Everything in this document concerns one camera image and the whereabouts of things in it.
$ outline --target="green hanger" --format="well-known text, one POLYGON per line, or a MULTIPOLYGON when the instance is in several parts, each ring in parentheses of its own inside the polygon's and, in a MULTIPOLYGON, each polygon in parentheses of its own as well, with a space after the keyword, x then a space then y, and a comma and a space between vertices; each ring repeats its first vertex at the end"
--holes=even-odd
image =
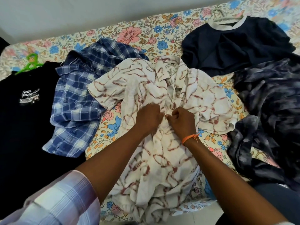
POLYGON ((43 63, 38 62, 38 55, 36 53, 31 53, 29 54, 26 59, 29 60, 31 57, 33 57, 33 61, 29 62, 25 68, 21 69, 19 72, 15 73, 15 75, 25 72, 25 71, 30 71, 32 69, 36 69, 38 66, 43 66, 43 63))

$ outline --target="black t-shirt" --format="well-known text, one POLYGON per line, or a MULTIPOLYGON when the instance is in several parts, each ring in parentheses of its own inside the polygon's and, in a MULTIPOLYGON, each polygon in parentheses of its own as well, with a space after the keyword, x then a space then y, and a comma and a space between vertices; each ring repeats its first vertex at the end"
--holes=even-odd
POLYGON ((54 132, 50 124, 60 63, 0 81, 0 219, 23 206, 30 195, 85 161, 42 149, 54 132))
POLYGON ((181 58, 187 67, 213 77, 266 61, 293 58, 295 47, 289 41, 273 21, 244 16, 235 24, 210 22, 193 30, 182 41, 181 58))

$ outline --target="bed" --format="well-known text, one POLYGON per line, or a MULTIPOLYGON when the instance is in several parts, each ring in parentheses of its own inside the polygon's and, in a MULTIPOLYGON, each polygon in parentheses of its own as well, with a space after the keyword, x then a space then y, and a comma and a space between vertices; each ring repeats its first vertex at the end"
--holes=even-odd
MULTIPOLYGON (((63 62, 71 50, 81 50, 101 37, 110 37, 136 47, 146 53, 153 63, 157 62, 158 56, 161 55, 181 56, 181 42, 184 37, 196 27, 206 23, 211 17, 219 17, 219 12, 211 15, 211 10, 214 8, 221 8, 225 14, 234 16, 243 13, 273 20, 291 37, 291 42, 297 48, 295 53, 300 54, 298 48, 300 45, 300 0, 235 0, 220 5, 121 22, 85 32, 10 45, 5 48, 0 57, 0 80, 10 75, 12 70, 18 71, 23 68, 27 64, 26 56, 29 53, 37 53, 39 62, 63 62), (134 31, 131 40, 126 37, 129 31, 134 31)), ((228 100, 236 108, 240 120, 248 115, 248 112, 233 89, 231 77, 232 74, 228 74, 213 77, 213 80, 223 87, 228 100)), ((98 130, 85 150, 87 159, 116 140, 115 134, 120 126, 116 117, 120 117, 120 107, 121 105, 118 104, 103 114, 98 130)), ((209 134, 203 130, 199 130, 199 132, 201 141, 208 149, 228 167, 235 170, 226 153, 230 145, 227 135, 209 134)), ((276 166, 274 161, 255 148, 252 148, 251 154, 255 158, 276 166)), ((199 174, 197 180, 185 202, 177 208, 171 209, 171 215, 197 211, 214 202, 213 197, 202 198, 202 192, 207 195, 211 194, 210 187, 202 173, 199 174)), ((101 220, 132 221, 133 216, 123 212, 110 197, 107 197, 101 205, 101 220)))

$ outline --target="clothes hanger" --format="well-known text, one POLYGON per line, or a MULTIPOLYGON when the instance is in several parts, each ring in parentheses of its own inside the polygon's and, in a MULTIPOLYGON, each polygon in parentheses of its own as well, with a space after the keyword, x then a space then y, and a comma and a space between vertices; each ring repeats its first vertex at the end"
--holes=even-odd
POLYGON ((36 53, 31 53, 29 54, 26 59, 30 60, 30 58, 33 57, 33 61, 30 61, 25 68, 21 69, 20 71, 18 71, 17 73, 15 73, 15 75, 25 72, 25 71, 30 71, 32 69, 36 69, 38 66, 43 66, 43 63, 39 63, 38 62, 38 55, 36 53))
POLYGON ((244 17, 244 15, 241 15, 239 17, 225 16, 223 10, 222 9, 218 9, 218 8, 217 9, 213 9, 211 11, 211 16, 212 16, 212 13, 215 12, 215 11, 219 11, 222 14, 222 17, 214 19, 213 22, 218 22, 218 21, 222 21, 222 20, 241 20, 244 17))

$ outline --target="hand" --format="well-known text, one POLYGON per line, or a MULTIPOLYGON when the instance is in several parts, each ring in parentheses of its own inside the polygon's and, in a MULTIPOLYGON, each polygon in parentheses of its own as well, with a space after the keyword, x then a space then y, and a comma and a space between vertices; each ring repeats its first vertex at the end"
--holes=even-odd
POLYGON ((143 137, 155 133, 159 124, 163 120, 164 113, 160 112, 158 104, 148 103, 137 112, 135 127, 143 137))
POLYGON ((173 110, 172 115, 166 115, 166 119, 180 140, 186 136, 196 134, 195 116, 188 110, 177 107, 173 110))

